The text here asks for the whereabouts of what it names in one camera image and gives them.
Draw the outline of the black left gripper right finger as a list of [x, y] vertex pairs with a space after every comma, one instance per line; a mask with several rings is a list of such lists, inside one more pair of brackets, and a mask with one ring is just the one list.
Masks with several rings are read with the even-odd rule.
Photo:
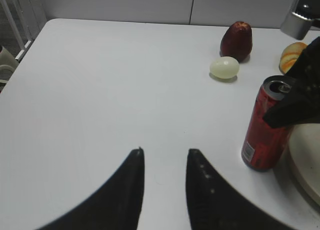
[[188, 151], [185, 185], [192, 229], [289, 229], [230, 186], [198, 149]]

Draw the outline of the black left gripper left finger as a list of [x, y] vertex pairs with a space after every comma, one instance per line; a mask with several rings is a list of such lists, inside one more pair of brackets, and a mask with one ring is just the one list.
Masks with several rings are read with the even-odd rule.
[[42, 229], [137, 229], [144, 185], [145, 156], [138, 148], [90, 197]]

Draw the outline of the silver other arm gripper body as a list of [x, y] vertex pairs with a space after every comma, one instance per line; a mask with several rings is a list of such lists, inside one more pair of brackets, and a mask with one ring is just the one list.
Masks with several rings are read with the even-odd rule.
[[320, 28], [320, 0], [293, 0], [280, 30], [296, 40], [303, 40], [311, 27]]

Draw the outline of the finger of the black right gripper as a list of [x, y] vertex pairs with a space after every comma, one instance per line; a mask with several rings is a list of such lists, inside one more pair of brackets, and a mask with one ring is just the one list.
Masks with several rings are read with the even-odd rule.
[[289, 93], [263, 116], [271, 128], [320, 122], [320, 39], [314, 39], [285, 74], [293, 78]]

